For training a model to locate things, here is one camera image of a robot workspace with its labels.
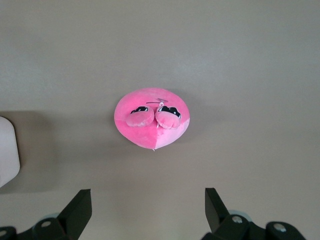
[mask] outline white rounded object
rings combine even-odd
[[[19,170],[20,162],[14,126],[0,116],[0,188],[12,180]]]

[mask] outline black embroidered eye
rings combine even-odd
[[[178,112],[178,110],[173,106],[172,107],[163,106],[159,108],[158,112],[169,112],[176,115],[179,119],[181,118],[180,112]]]
[[[147,112],[148,108],[146,106],[140,106],[137,109],[130,112],[130,114],[136,113],[136,112]]]

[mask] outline pink ball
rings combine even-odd
[[[163,88],[143,88],[125,95],[114,111],[119,132],[136,145],[158,149],[187,130],[190,113],[185,102]]]

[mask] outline stuffed toy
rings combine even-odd
[[[176,94],[163,88],[143,88],[119,101],[114,122],[128,140],[155,150],[181,137],[189,126],[190,114]]]

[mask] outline pink fabric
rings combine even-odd
[[[165,100],[164,106],[176,108],[180,119],[170,112],[157,112],[159,99]],[[131,114],[141,106],[148,107],[148,111]],[[119,132],[131,142],[143,148],[158,149],[181,137],[189,126],[190,114],[185,102],[176,94],[163,88],[143,88],[128,93],[119,101],[114,122]]]

